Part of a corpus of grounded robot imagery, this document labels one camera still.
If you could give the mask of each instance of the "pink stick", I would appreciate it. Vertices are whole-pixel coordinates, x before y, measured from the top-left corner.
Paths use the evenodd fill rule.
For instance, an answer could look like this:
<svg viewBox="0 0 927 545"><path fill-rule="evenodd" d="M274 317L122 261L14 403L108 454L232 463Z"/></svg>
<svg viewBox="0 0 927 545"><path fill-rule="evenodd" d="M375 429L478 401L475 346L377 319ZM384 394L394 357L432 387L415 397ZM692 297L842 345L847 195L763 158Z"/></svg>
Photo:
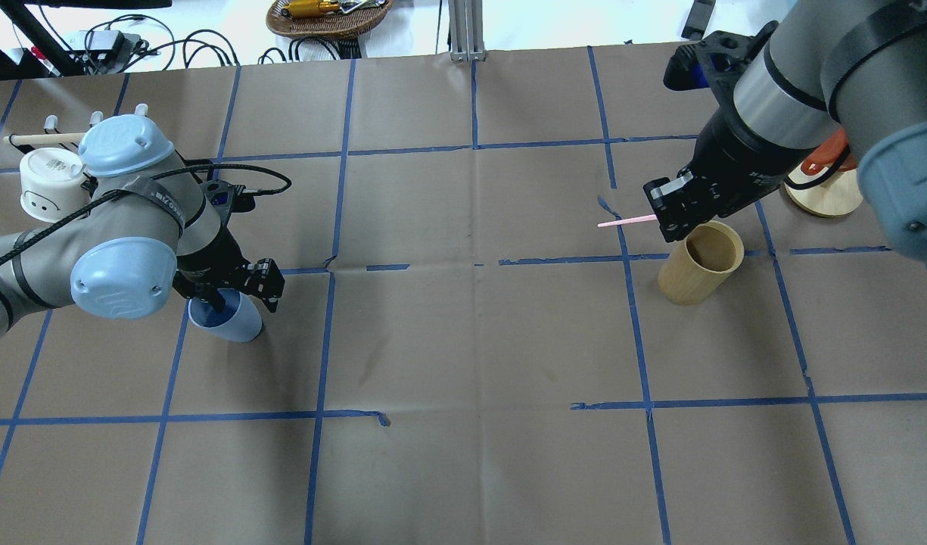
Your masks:
<svg viewBox="0 0 927 545"><path fill-rule="evenodd" d="M654 214L650 215L640 215L639 217L629 217L625 220L618 221L606 221L605 223L599 223L598 227L612 227L613 225L628 225L629 223L642 223L642 221L655 221L658 218Z"/></svg>

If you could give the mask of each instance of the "blue tape grid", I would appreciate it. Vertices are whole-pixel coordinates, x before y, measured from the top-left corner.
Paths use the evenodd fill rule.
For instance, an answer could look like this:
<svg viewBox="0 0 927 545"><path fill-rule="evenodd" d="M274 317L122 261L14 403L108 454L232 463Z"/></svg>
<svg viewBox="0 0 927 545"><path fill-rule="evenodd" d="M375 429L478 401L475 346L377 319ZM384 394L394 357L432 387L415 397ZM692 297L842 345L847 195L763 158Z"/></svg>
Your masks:
<svg viewBox="0 0 927 545"><path fill-rule="evenodd" d="M429 153L459 151L459 149L503 149L503 148L550 148L550 146L567 146L567 145L604 145L605 159L608 162L608 178L611 182L611 188L615 189L617 182L615 179L613 157L611 156L611 144L621 144L621 142L650 142L659 141L659 139L694 139L696 135L647 135L647 137L632 138L611 138L608 134L608 118L605 113L604 96L602 96L601 80L594 51L588 48L588 58L591 65L591 72L595 84L595 94L598 102L599 115L602 121L602 138L601 139L577 139L577 141L549 141L549 142L508 142L508 144L478 144L478 123L477 123L477 65L471 65L471 107L472 107L472 142L470 145L448 145L448 146L429 146L429 148L392 148L392 149L369 149L368 151L349 151L349 131L352 114L352 97L353 82L355 82L356 62L351 61L348 90L346 97L346 114L345 129L343 135L342 151L339 152L309 152L309 153L283 153L251 156L224 156L225 143L227 142L228 133L231 128L232 113L234 113L236 93L238 93L238 82L241 77L241 67L235 69L235 81L232 84L232 95L228 106L225 119L225 125L222 133L221 142L216 156L220 162L235 161L265 161L276 159L307 159L319 157L339 157L341 166L339 172L338 199L336 200L335 214L335 231L333 234L333 256L327 259L327 266L322 268L309 269L286 269L285 275L313 275L313 273L328 273L328 306L327 315L325 315L325 331L322 338L322 368L320 369L319 381L319 399L317 410L315 411L286 411L286 412L260 412L260 413L230 413L230 414L175 414L170 415L170 400L173 396L173 384L176 380L177 366L179 365L180 352L182 352L183 338L186 331L187 320L182 318L182 327L179 332L177 341L175 359L172 362L170 370L170 379L168 389L163 401L163 410L160 415L138 415L138 416L118 416L118 417L54 417L54 418L20 418L20 411L25 401L25 394L28 392L30 381L39 358L45 333L47 332L48 322L51 318L51 311L45 314L44 324L40 337L38 338L33 357L30 362L23 390L20 392L20 399L17 401L17 407L14 411L13 418L0 419L0 425L8 427L7 437L4 441L2 451L0 452L0 474L3 465L6 462L9 445L11 444L14 430L20 425L89 425L89 424L131 424L131 423L158 423L158 437L155 445L155 452L151 462L151 474L148 479L148 489L145 493L145 506L142 510L142 520L138 528L137 542L144 541L146 521L149 516L149 507L151 507L152 494L156 482L156 473L159 466L160 452L163 446L163 432L166 424L169 422L218 422L234 420L277 420L277 419L313 419L316 422L316 433L312 445L312 465L310 466L308 504L306 505L305 520L305 543L310 544L312 541L312 525L314 518L315 490L318 472L319 449L321 445L321 430L324 418L346 418L346 417L375 417L381 425L388 425L385 414L378 411L357 411L357 410L325 410L325 381L328 378L328 349L331 341L331 318L334 307L335 277L328 270L328 263L338 255L339 231L341 229L342 200L344 198L345 169L349 156L366 156L377 154L403 154L403 153ZM123 98L126 94L129 82L129 75L124 77L124 82L120 90L120 96L117 98L117 106L114 108L114 114L120 112ZM20 90L21 82L17 82L10 96L7 107L0 118L0 138L5 121L13 107L14 99ZM0 169L0 173L16 173L17 169ZM767 238L768 253L773 259L773 265L777 276L777 282L780 287L780 294L784 310L787 313L793 341L795 342L796 351L800 369L803 372L804 379L808 386L808 396L806 397L762 397L761 399L734 399L734 400L653 400L648 383L647 369L644 363L644 350L642 345L642 333L640 332L639 313L635 304L635 293L633 293L632 273L630 273L630 262L639 260L660 260L666 259L667 254L630 254L627 248L627 241L624 232L618 228L619 245L621 246L621 255L617 256L580 256L566 258L523 258L517 260L501 259L500 266L520 266L520 265L549 265L550 263L602 263L621 261L625 269L625 279L629 297L629 311L632 316L633 335L636 339L637 355L639 355L639 374L642 376L642 400L636 401L611 401L610 403L575 403L571 410L644 410L647 415L647 432L649 435L649 449L652 458L652 471L654 474L656 494L658 497L659 513L661 518L661 532L663 532L663 541L670 543L670 529L667 523L667 508L664 502L664 487L661 485L661 464L659 461L658 445L656 441L653 410L655 408L682 408L682 407L719 407L719 406L780 406L780 404L809 404L813 410L813 418L817 424L817 434L820 436L822 443L824 459L829 469L831 485L833 486L834 496L836 497L837 507L841 514L841 520L844 524L844 530L848 538L848 543L855 544L853 528L846 512L843 494L839 480L836 476L836 470L833 466L832 455L829 449L829 441L826 437L826 429L823 427L823 419L820 416L819 404L821 403L884 403L884 401L926 401L927 393L901 393L901 394L855 394L854 396L817 396L813 389L812 380L806 376L806 361L802 351L802 344L799 339L798 329L795 325L795 318L792 316L792 306L789 303L789 294L785 289L785 282L782 280L782 272L779 261L776 257L775 247L769 232L767 221L765 221L764 211L761 204L757 203L757 214L760 215L761 224L763 224L765 238ZM885 246L868 246L868 248L796 248L791 249L791 255L819 255L819 254L838 254L838 253L868 253L868 252L885 252L889 248ZM760 251L749 251L747 255L761 255ZM475 263L475 266L483 266L483 263ZM370 265L366 270L404 270L409 268L408 263L391 263L390 265Z"/></svg>

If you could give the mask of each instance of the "wooden cup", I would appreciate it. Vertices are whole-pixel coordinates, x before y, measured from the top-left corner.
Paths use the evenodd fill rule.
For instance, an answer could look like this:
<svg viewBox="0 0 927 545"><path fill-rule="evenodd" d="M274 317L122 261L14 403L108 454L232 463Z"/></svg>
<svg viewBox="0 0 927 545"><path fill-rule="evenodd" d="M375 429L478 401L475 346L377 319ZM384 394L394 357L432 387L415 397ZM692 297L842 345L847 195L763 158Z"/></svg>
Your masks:
<svg viewBox="0 0 927 545"><path fill-rule="evenodd" d="M745 249L739 233L718 221L703 223L675 245L658 272L658 287L675 304L699 304L733 270Z"/></svg>

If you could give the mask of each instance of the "wicker basket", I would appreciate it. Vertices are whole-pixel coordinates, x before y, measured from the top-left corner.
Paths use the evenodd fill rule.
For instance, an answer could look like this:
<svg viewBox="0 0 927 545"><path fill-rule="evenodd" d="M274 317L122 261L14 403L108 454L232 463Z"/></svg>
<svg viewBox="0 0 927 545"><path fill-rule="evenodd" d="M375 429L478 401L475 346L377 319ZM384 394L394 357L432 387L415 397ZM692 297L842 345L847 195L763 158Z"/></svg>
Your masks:
<svg viewBox="0 0 927 545"><path fill-rule="evenodd" d="M322 36L329 40L356 38L373 28L386 17L395 0L390 0L380 8L355 10L351 14L326 14L322 17L308 17L294 20L281 14L282 8L289 0L275 0L265 17L269 30L286 38L303 36Z"/></svg>

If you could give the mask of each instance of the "yellow tool handle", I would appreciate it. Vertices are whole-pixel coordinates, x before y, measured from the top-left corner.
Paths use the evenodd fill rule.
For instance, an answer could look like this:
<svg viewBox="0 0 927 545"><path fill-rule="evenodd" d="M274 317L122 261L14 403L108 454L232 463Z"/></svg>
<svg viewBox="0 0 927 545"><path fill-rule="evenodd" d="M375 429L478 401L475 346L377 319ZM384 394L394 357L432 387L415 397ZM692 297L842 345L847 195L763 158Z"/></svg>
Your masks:
<svg viewBox="0 0 927 545"><path fill-rule="evenodd" d="M324 14L332 14L341 11L342 6L338 2L326 0L293 0L288 6L282 8L282 14L285 17L304 18L304 17L321 17Z"/></svg>

